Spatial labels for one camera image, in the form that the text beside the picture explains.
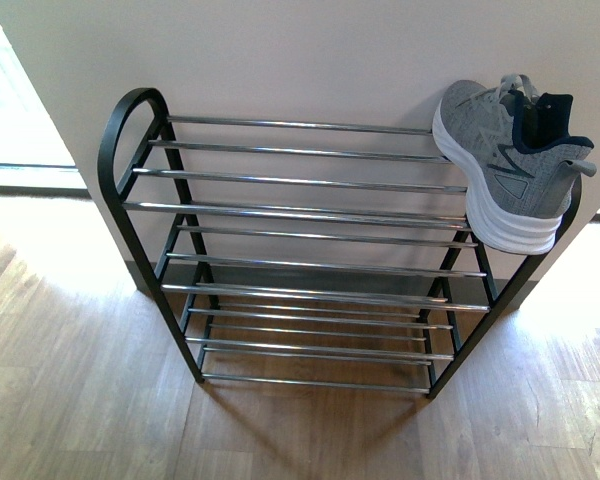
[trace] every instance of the white shoe sole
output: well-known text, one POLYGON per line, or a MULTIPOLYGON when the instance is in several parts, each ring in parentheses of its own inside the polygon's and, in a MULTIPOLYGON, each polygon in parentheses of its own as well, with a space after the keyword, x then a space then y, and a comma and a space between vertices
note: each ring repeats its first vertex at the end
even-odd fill
POLYGON ((493 200, 476 158, 462 148, 442 124, 440 105, 433 118, 433 139, 440 151, 464 172, 467 188, 467 219, 476 236, 486 245, 507 253, 541 255, 555 242, 562 217, 534 218, 503 210, 493 200))

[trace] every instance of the shoe logo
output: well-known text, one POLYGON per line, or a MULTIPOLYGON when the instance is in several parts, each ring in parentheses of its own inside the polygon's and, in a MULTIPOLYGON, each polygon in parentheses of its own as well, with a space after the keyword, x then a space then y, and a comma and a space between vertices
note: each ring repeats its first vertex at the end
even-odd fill
POLYGON ((492 168, 493 170, 498 170, 499 172, 508 173, 509 175, 513 175, 515 177, 535 178, 529 172, 523 170, 518 165, 516 165, 507 153, 507 150, 513 150, 513 145, 503 145, 501 143, 498 144, 498 151, 500 152, 500 155, 502 155, 504 159, 509 163, 509 165, 511 165, 511 168, 501 167, 493 163, 489 163, 487 167, 492 168))
POLYGON ((507 192, 516 197, 518 200, 522 200, 524 192, 527 191, 527 187, 529 186, 529 182, 527 182, 526 180, 505 177, 504 175, 498 175, 497 173, 494 174, 494 178, 502 188, 504 188, 507 192))

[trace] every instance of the baseboard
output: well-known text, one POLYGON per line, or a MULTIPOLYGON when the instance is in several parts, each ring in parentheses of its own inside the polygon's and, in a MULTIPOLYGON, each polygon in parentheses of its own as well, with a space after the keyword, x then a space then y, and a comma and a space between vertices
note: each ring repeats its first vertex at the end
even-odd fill
MULTIPOLYGON (((139 290, 147 293, 148 288, 135 263, 126 261, 129 273, 139 290)), ((165 282, 189 284, 192 280, 191 265, 171 264, 165 282)), ((338 272, 307 272, 305 270, 270 270, 259 268, 214 267, 214 280, 217 283, 247 284, 263 287, 317 289, 332 291, 358 291, 387 293, 394 295, 426 295, 433 279, 421 277, 401 277, 394 275, 370 275, 338 272)), ((486 305, 482 280, 479 278, 450 278, 453 301, 458 303, 486 305)), ((496 279, 501 291, 506 279, 496 279)), ((524 299, 537 285, 528 281, 510 303, 509 308, 520 307, 524 299)))

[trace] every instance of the metal bar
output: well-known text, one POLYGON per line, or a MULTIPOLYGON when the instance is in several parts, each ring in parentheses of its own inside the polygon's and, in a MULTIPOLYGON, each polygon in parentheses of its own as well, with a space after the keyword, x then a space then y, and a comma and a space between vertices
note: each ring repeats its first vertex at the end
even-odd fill
MULTIPOLYGON (((162 132, 160 134, 162 141, 175 142, 176 135, 173 131, 173 125, 171 123, 166 123, 162 132)), ((182 163, 182 157, 180 156, 180 151, 177 149, 167 148, 165 150, 167 155, 167 162, 169 164, 169 168, 171 170, 184 170, 184 165, 182 163)), ((173 180, 176 191, 178 192, 178 198, 180 199, 181 204, 190 205, 193 202, 193 197, 191 195, 191 189, 189 188, 189 183, 186 180, 174 179, 173 180)), ((194 211, 185 211, 181 212, 185 215, 185 219, 187 223, 191 226, 197 227, 200 225, 198 222, 198 216, 194 211)), ((204 239, 202 238, 202 234, 190 232, 191 242, 193 243, 193 248, 196 253, 200 255, 207 254, 207 247, 204 244, 204 239)), ((203 265, 203 275, 202 277, 208 283, 213 283, 213 273, 211 272, 211 267, 208 264, 203 265)), ((218 304, 217 297, 210 297, 212 304, 215 306, 218 304)))
POLYGON ((256 312, 236 312, 231 310, 213 310, 204 308, 190 308, 190 313, 215 315, 217 317, 239 317, 239 318, 261 318, 265 320, 285 320, 285 321, 309 321, 319 323, 335 323, 342 325, 364 325, 364 326, 379 326, 379 327, 397 327, 397 328, 413 328, 418 330, 450 330, 449 325, 432 325, 425 323, 401 323, 388 322, 383 320, 360 320, 354 318, 332 318, 332 317, 314 317, 304 315, 275 315, 270 313, 256 312))
POLYGON ((184 262, 203 262, 211 265, 236 265, 254 268, 296 268, 308 270, 339 270, 391 275, 417 275, 421 277, 484 277, 483 272, 462 272, 457 270, 431 270, 427 268, 381 267, 375 265, 348 265, 335 263, 285 262, 279 260, 245 259, 192 255, 188 253, 167 253, 168 258, 184 262))
POLYGON ((195 231, 200 233, 211 233, 219 235, 247 235, 275 238, 299 238, 302 240, 334 240, 344 242, 361 243, 379 243, 388 245, 413 245, 421 247, 442 247, 442 248, 475 248, 477 243, 458 243, 441 242, 433 240, 417 240, 410 238, 387 238, 387 237, 369 237, 361 235, 340 235, 340 234, 322 234, 322 233, 295 233, 295 232, 276 232, 264 230, 248 230, 238 228, 219 228, 219 227, 189 227, 182 225, 180 230, 195 231))
POLYGON ((418 393, 428 394, 428 388, 417 388, 417 387, 394 387, 390 385, 366 385, 359 383, 337 383, 337 382, 317 382, 309 380, 286 380, 282 378, 262 378, 262 377, 246 377, 242 375, 220 375, 216 373, 204 373, 204 378, 210 380, 236 380, 243 382, 257 382, 257 383, 283 383, 288 385, 309 385, 316 387, 332 387, 332 388, 359 388, 362 390, 385 390, 388 392, 401 392, 401 393, 418 393))
POLYGON ((288 310, 294 312, 321 312, 321 313, 345 313, 349 315, 381 315, 383 317, 418 318, 415 313, 382 312, 379 310, 339 310, 334 308, 309 308, 286 305, 256 305, 252 303, 226 303, 220 304, 222 308, 260 308, 266 310, 288 310))
POLYGON ((158 263, 156 264, 156 268, 154 269, 156 278, 159 282, 164 280, 164 274, 167 270, 167 265, 169 264, 168 253, 171 253, 176 246, 176 242, 178 241, 178 234, 180 233, 180 226, 184 222, 184 215, 178 214, 174 217, 173 223, 171 224, 171 228, 169 229, 169 235, 167 236, 167 240, 162 248, 162 253, 160 254, 160 258, 158 263))
POLYGON ((236 353, 242 355, 263 355, 267 357, 283 357, 283 358, 311 358, 317 360, 342 360, 365 363, 390 363, 392 365, 417 365, 426 367, 431 362, 424 360, 396 360, 395 358, 369 358, 369 357, 343 357, 340 355, 315 355, 310 353, 283 353, 272 352, 268 350, 244 350, 240 348, 216 348, 203 347, 207 353, 236 353))
POLYGON ((155 170, 134 168, 133 173, 140 176, 159 178, 179 178, 184 180, 204 180, 210 182, 255 183, 267 185, 291 185, 301 187, 347 188, 355 190, 378 190, 389 192, 439 193, 446 195, 464 195, 466 187, 451 185, 417 185, 400 183, 339 182, 331 180, 311 180, 299 178, 279 178, 256 175, 238 175, 217 172, 186 172, 178 170, 155 170))
POLYGON ((358 225, 378 225, 386 227, 406 227, 406 228, 429 228, 435 230, 468 230, 469 226, 465 223, 453 222, 427 222, 409 219, 395 219, 390 217, 362 217, 345 216, 336 214, 301 214, 288 212, 271 212, 264 209, 251 209, 243 207, 207 207, 202 205, 175 205, 149 202, 125 202, 123 207, 132 211, 147 212, 165 212, 172 214, 200 214, 200 215, 218 215, 230 217, 255 217, 269 218, 276 220, 303 220, 311 222, 327 223, 348 223, 358 225))
MULTIPOLYGON (((578 207, 580 206, 581 196, 582 178, 578 176, 571 189, 571 205, 562 216, 562 222, 556 232, 556 243, 560 241, 564 233, 573 223, 578 212, 578 207)), ((435 398, 438 393, 440 393, 440 390, 442 390, 453 374, 460 368, 469 354, 478 345, 482 337, 484 337, 489 331, 489 328, 491 328, 498 319, 498 316, 504 311, 507 305, 509 305, 511 300, 515 298, 520 289, 527 283, 529 278, 531 278, 531 275, 533 275, 533 272, 536 271, 548 254, 549 252, 542 255, 529 255, 524 259, 520 267, 518 267, 518 270, 513 274, 513 277, 511 277, 511 280, 509 280, 500 295, 498 295, 491 310, 482 317, 478 325, 476 325, 476 328, 469 335, 469 338, 464 342, 464 345, 456 355, 456 359, 447 366, 444 372, 442 372, 442 375, 440 375, 440 378, 438 378, 436 383, 431 386, 431 392, 429 393, 430 398, 435 398)))
MULTIPOLYGON (((454 243, 463 243, 467 240, 468 237, 469 237, 469 232, 459 231, 459 232, 456 232, 455 236, 453 237, 453 242, 454 243)), ((453 268, 453 265, 456 263, 456 260, 458 259, 458 255, 460 255, 460 251, 461 250, 459 248, 455 248, 455 247, 449 248, 446 255, 444 256, 444 259, 442 260, 442 263, 440 264, 440 270, 450 270, 451 268, 453 268)), ((431 288, 429 288, 429 292, 427 292, 427 296, 428 297, 437 297, 438 295, 440 295, 441 290, 442 290, 442 281, 440 278, 436 278, 431 283, 431 288)), ((426 308, 420 310, 420 320, 419 321, 426 323, 428 321, 430 313, 431 313, 431 310, 428 310, 426 308)))
POLYGON ((390 294, 368 294, 352 292, 329 292, 324 290, 295 290, 268 287, 236 287, 224 284, 162 285, 165 292, 200 293, 204 295, 229 295, 238 297, 316 300, 334 303, 362 305, 386 305, 394 307, 430 308, 432 310, 457 310, 466 312, 488 312, 484 305, 447 303, 444 298, 410 297, 390 294))
POLYGON ((379 210, 358 210, 351 208, 318 208, 318 207, 295 207, 290 205, 253 205, 253 204, 231 204, 231 203, 212 203, 212 202, 193 202, 192 205, 202 207, 239 207, 252 210, 269 210, 273 212, 293 212, 303 214, 337 214, 337 215, 353 215, 363 217, 390 217, 410 220, 421 220, 427 222, 452 222, 468 227, 469 224, 463 216, 458 215, 432 215, 427 213, 411 213, 411 212, 392 212, 379 210))
POLYGON ((308 148, 249 147, 246 145, 214 145, 208 143, 190 143, 164 140, 149 141, 149 144, 153 147, 167 148, 171 150, 181 149, 204 150, 208 152, 304 155, 310 157, 386 160, 393 162, 421 162, 451 165, 451 162, 449 162, 449 160, 440 155, 403 155, 398 153, 345 152, 338 150, 313 150, 308 148))
MULTIPOLYGON (((455 236, 453 237, 453 241, 456 243, 462 243, 467 240, 467 237, 468 237, 467 232, 459 231, 459 232, 456 232, 455 236)), ((455 262, 458 258, 458 255, 460 254, 460 251, 461 250, 459 248, 449 248, 449 250, 447 250, 446 255, 444 256, 444 259, 442 260, 440 269, 441 270, 450 270, 453 267, 453 265, 455 264, 455 262)), ((437 297, 440 294, 441 289, 442 289, 442 279, 436 278, 431 283, 431 287, 429 288, 428 296, 437 297)), ((431 314, 430 308, 421 309, 418 322, 429 323, 429 315, 430 314, 431 314)), ((432 352, 433 345, 431 342, 431 334, 427 330, 424 330, 422 332, 422 334, 425 338, 425 342, 424 342, 425 351, 432 352)), ((431 365, 429 365, 429 367, 428 367, 428 374, 429 374, 429 384, 433 387, 433 385, 435 385, 437 378, 438 378, 438 375, 436 374, 436 366, 433 363, 431 365)))
POLYGON ((478 244, 478 247, 474 250, 474 252, 476 254, 476 260, 478 261, 478 267, 480 268, 480 271, 486 273, 486 275, 482 278, 482 283, 484 284, 484 292, 487 295, 487 301, 489 302, 490 306, 493 306, 496 298, 498 298, 498 287, 493 279, 491 265, 489 264, 489 257, 487 256, 487 251, 484 248, 484 244, 478 240, 473 232, 471 232, 471 240, 478 244))
POLYGON ((420 352, 397 352, 391 350, 365 350, 360 348, 320 347, 316 345, 283 345, 279 343, 244 342, 240 340, 220 340, 217 338, 185 337, 188 343, 204 343, 210 345, 226 345, 231 347, 244 347, 265 350, 292 350, 294 352, 319 352, 335 353, 341 355, 359 355, 370 357, 391 357, 414 360, 441 360, 451 361, 453 355, 442 355, 438 353, 420 352))
POLYGON ((355 125, 348 123, 286 122, 279 120, 243 120, 237 118, 192 117, 169 115, 173 123, 198 123, 206 125, 231 125, 242 127, 300 128, 310 130, 336 130, 361 133, 389 133, 399 135, 431 135, 431 130, 418 128, 383 127, 377 125, 355 125))
POLYGON ((149 158, 149 154, 151 153, 151 145, 149 145, 149 140, 155 140, 160 135, 163 126, 163 119, 160 117, 154 117, 154 119, 149 124, 149 128, 145 132, 142 140, 138 144, 136 152, 133 154, 131 158, 131 162, 127 166, 120 182, 118 182, 118 192, 120 194, 120 199, 122 201, 126 200, 131 193, 131 189, 136 183, 137 175, 134 173, 134 168, 143 167, 147 158, 149 158))
POLYGON ((173 337, 184 361, 193 374, 196 382, 203 382, 202 372, 193 358, 189 345, 180 331, 178 321, 173 315, 171 305, 167 300, 163 290, 160 288, 160 282, 155 277, 153 268, 140 238, 129 218, 127 211, 122 206, 115 178, 114 178, 114 159, 118 146, 118 139, 122 133, 124 125, 139 105, 147 102, 153 110, 154 118, 164 119, 168 115, 167 104, 160 92, 154 88, 139 88, 126 94, 115 106, 111 117, 105 127, 100 149, 98 151, 98 183, 102 197, 109 207, 109 211, 116 222, 120 234, 125 240, 127 247, 138 267, 142 281, 146 284, 162 318, 164 319, 171 336, 173 337))
MULTIPOLYGON (((451 296, 451 286, 449 285, 449 279, 442 279, 442 295, 449 299, 452 302, 451 296)), ((453 344, 453 352, 458 353, 462 348, 462 339, 460 338, 460 327, 458 326, 458 319, 456 318, 456 312, 446 312, 447 313, 447 322, 449 325, 453 327, 450 331, 451 334, 451 343, 453 344)))
POLYGON ((182 333, 186 333, 187 327, 189 326, 189 320, 191 318, 191 313, 189 309, 193 307, 193 303, 196 300, 196 296, 193 294, 187 295, 187 300, 185 301, 184 308, 182 309, 182 313, 180 314, 180 321, 178 325, 180 325, 180 331, 182 333))
POLYGON ((399 335, 376 335, 370 333, 351 333, 351 332, 325 332, 322 330, 299 330, 297 328, 273 328, 273 327, 253 327, 244 325, 229 325, 226 323, 215 323, 211 325, 215 329, 244 330, 249 332, 266 333, 292 333, 302 335, 324 335, 331 337, 352 337, 352 338, 375 338, 381 340, 396 340, 402 342, 422 342, 422 337, 404 337, 399 335))

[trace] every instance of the white wall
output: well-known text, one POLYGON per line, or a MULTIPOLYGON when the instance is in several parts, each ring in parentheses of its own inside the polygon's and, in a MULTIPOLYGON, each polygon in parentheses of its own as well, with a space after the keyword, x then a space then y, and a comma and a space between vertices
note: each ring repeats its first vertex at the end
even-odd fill
MULTIPOLYGON (((113 106, 138 86, 159 88, 173 113, 428 128, 454 80, 495 86, 505 73, 526 73, 541 91, 575 96, 571 132, 592 138, 599 167, 585 179, 569 238, 536 279, 600 205, 600 1, 0 0, 0 22, 109 225, 96 155, 113 106)), ((348 172, 312 162, 318 175, 348 172)), ((360 168, 352 174, 369 175, 360 168)), ((411 174, 387 164, 370 175, 395 182, 411 174)), ((430 181, 440 178, 463 181, 430 181)), ((151 233, 153 222, 140 228, 151 233)), ((158 238, 150 243, 157 249, 158 238)), ((396 258, 359 248, 352 256, 384 254, 396 258)), ((494 262, 504 277, 518 259, 494 262)))

